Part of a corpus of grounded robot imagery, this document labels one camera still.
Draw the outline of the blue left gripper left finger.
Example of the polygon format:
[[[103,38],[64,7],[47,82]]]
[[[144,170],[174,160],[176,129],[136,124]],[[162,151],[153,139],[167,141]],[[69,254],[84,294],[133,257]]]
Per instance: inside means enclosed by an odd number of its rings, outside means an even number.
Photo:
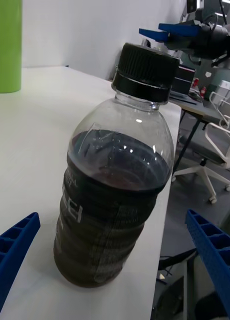
[[[0,313],[40,226],[33,212],[0,235]]]

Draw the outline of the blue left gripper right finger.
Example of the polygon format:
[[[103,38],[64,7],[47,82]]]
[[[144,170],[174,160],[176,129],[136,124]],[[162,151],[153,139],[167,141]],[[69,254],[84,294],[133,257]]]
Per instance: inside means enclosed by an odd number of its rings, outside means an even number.
[[[230,236],[191,209],[185,223],[230,318]]]

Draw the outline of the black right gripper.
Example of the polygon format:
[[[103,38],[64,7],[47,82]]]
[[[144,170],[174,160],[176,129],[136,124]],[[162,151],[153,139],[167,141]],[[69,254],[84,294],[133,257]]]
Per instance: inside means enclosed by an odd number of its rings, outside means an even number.
[[[154,31],[139,29],[139,34],[156,42],[164,42],[169,50],[182,51],[188,55],[207,54],[207,46],[213,34],[213,24],[189,20],[177,24],[160,23]]]

